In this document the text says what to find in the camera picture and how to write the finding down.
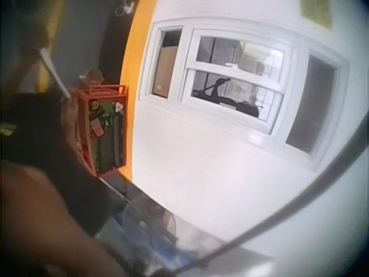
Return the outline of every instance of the window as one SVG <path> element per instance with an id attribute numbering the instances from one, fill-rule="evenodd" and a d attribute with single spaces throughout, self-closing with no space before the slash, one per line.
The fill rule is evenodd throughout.
<path id="1" fill-rule="evenodd" d="M 328 112 L 335 76 L 336 68 L 309 56 L 304 91 L 287 144 L 311 153 Z"/>
<path id="2" fill-rule="evenodd" d="M 194 21 L 154 23 L 138 99 L 216 122 L 316 168 L 341 114 L 349 63 L 318 42 L 273 27 Z"/>
<path id="3" fill-rule="evenodd" d="M 163 32 L 152 94 L 168 98 L 181 30 Z"/>

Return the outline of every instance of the orange wall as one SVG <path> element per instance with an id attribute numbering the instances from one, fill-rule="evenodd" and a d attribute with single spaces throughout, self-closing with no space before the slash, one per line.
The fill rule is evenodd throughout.
<path id="1" fill-rule="evenodd" d="M 121 73 L 121 85 L 129 86 L 126 133 L 126 165 L 119 171 L 132 180 L 133 122 L 138 78 L 156 0 L 140 0 L 129 33 Z"/>

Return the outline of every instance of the black cable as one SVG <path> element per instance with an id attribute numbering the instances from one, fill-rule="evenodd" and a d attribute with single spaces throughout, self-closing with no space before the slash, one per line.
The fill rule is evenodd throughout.
<path id="1" fill-rule="evenodd" d="M 206 266 L 211 260 L 221 256 L 233 248 L 240 246 L 241 244 L 244 244 L 250 239 L 260 236 L 268 230 L 276 227 L 278 224 L 286 221 L 291 216 L 315 201 L 324 192 L 326 192 L 351 167 L 351 165 L 367 147 L 368 113 L 365 115 L 355 133 L 346 143 L 345 147 L 337 155 L 337 157 L 298 197 L 293 199 L 290 203 L 269 218 L 265 219 L 260 224 L 246 231 L 229 243 L 223 245 L 213 253 L 176 269 L 174 274 L 180 274 L 195 267 Z"/>

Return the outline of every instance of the window pane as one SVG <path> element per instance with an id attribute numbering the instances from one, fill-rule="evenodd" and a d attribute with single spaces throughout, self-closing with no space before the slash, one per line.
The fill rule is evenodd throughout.
<path id="1" fill-rule="evenodd" d="M 254 84 L 196 71 L 193 97 L 268 121 L 276 93 Z"/>
<path id="2" fill-rule="evenodd" d="M 336 69 L 310 56 L 305 87 L 287 144 L 310 153 L 318 139 L 333 94 Z"/>
<path id="3" fill-rule="evenodd" d="M 152 88 L 154 95 L 168 98 L 181 33 L 182 30 L 174 30 L 164 34 Z"/>
<path id="4" fill-rule="evenodd" d="M 238 68 L 272 81 L 279 82 L 283 52 L 239 40 L 203 36 L 197 53 L 197 61 Z"/>

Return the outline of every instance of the white stick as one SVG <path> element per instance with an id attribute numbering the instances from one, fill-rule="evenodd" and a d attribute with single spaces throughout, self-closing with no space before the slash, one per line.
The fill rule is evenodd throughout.
<path id="1" fill-rule="evenodd" d="M 60 79 L 57 71 L 55 70 L 55 66 L 51 60 L 50 54 L 48 53 L 46 48 L 40 49 L 40 55 L 41 59 L 45 65 L 45 67 L 48 69 L 50 74 L 53 76 L 55 81 L 57 82 L 59 88 L 63 92 L 64 96 L 68 99 L 71 98 L 69 90 L 66 88 L 66 86 L 63 84 L 62 80 Z"/>

